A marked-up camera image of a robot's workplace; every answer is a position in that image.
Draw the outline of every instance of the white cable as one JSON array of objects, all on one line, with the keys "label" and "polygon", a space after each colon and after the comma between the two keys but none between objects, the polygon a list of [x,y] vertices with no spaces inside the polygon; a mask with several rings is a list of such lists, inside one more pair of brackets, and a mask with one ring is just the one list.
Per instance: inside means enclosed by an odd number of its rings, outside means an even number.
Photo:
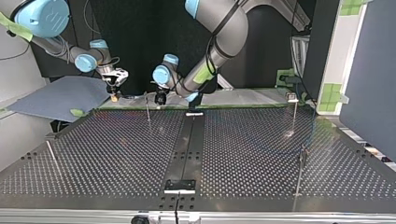
[{"label": "white cable", "polygon": [[87,2],[85,2],[84,11],[83,11],[85,24],[88,26],[88,28],[90,28],[90,30],[92,32],[100,34],[99,31],[93,30],[93,28],[88,24],[88,21],[87,21],[87,5],[88,5],[88,3],[90,3],[90,0],[87,0]]},{"label": "white cable", "polygon": [[62,49],[59,53],[52,53],[46,50],[46,52],[55,58],[60,58],[62,56],[64,56],[66,54],[66,61],[67,63],[70,63],[70,48],[69,48],[69,43],[67,43],[67,41],[64,40],[63,37],[61,37],[60,35],[56,36],[55,39],[58,39],[61,43],[62,43]]}]

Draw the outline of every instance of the white wall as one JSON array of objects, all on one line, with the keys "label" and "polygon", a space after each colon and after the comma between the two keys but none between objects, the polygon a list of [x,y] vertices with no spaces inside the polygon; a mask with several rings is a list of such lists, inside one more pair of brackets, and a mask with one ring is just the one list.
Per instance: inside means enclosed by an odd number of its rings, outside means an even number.
[{"label": "white wall", "polygon": [[[361,26],[364,20],[367,5],[361,7],[359,15],[340,16],[338,15],[334,27],[334,34],[329,50],[329,58],[323,75],[322,86],[318,103],[320,104],[323,87],[326,83],[342,84],[341,93],[347,89],[347,82],[350,75],[356,47],[358,45]],[[339,103],[335,112],[318,111],[320,115],[339,116],[342,104]]]},{"label": "white wall", "polygon": [[[26,41],[10,37],[0,25],[0,59],[18,55],[26,48]],[[0,109],[45,85],[31,49],[21,57],[0,60]],[[48,119],[0,112],[0,171],[38,147],[50,132]]]}]

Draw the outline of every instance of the black backdrop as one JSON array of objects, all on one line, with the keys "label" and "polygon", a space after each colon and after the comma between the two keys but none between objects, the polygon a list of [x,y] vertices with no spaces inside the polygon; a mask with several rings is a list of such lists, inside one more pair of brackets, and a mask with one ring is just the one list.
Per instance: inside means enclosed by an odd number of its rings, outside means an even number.
[{"label": "black backdrop", "polygon": [[[299,1],[311,19],[315,2]],[[130,72],[123,94],[153,90],[149,84],[151,73],[165,53],[180,58],[182,75],[187,75],[204,56],[210,33],[187,13],[184,3],[185,0],[91,0],[103,38],[112,54],[121,57],[120,66]],[[248,16],[249,41],[237,58],[224,65],[222,74],[235,80],[238,88],[274,87],[276,71],[292,67],[290,24],[271,7],[255,8]],[[212,80],[205,91],[214,91],[216,82]]]},{"label": "black backdrop", "polygon": [[[210,33],[184,8],[184,0],[92,0],[103,38],[120,66],[130,72],[123,94],[152,90],[151,73],[165,53],[180,59],[187,75],[205,53]],[[216,88],[208,85],[208,91]]]}]

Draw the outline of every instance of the perforated metal table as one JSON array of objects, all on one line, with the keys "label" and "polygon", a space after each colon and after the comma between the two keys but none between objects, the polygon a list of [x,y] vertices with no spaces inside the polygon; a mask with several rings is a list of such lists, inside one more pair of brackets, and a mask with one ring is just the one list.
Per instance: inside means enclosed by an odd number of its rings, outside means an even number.
[{"label": "perforated metal table", "polygon": [[[0,173],[0,208],[396,213],[396,174],[299,108],[96,111]],[[299,153],[308,144],[300,194]],[[164,194],[166,181],[196,193]]]}]

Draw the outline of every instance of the blue joint cap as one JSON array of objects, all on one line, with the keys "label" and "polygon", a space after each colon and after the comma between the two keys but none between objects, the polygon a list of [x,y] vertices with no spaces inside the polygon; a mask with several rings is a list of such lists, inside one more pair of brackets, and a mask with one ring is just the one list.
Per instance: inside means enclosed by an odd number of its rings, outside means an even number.
[{"label": "blue joint cap", "polygon": [[19,10],[15,22],[35,36],[52,38],[64,31],[69,16],[69,6],[64,0],[35,0]]},{"label": "blue joint cap", "polygon": [[168,83],[170,77],[171,77],[171,72],[164,65],[157,66],[154,72],[152,73],[152,78],[157,84],[160,85],[164,85]]},{"label": "blue joint cap", "polygon": [[198,94],[199,94],[198,92],[195,92],[195,93],[189,95],[188,97],[186,97],[186,101],[192,102],[193,100],[195,100],[195,98],[197,98]]},{"label": "blue joint cap", "polygon": [[97,39],[90,42],[91,49],[108,49],[107,43],[103,39]]},{"label": "blue joint cap", "polygon": [[177,57],[176,55],[173,55],[173,54],[165,54],[165,56],[163,57],[163,60],[164,60],[165,62],[178,65],[178,57]]},{"label": "blue joint cap", "polygon": [[89,54],[80,54],[75,60],[76,68],[83,73],[91,72],[97,66],[97,61]]},{"label": "blue joint cap", "polygon": [[193,18],[197,18],[198,6],[200,0],[186,0],[186,10],[192,15]]}]

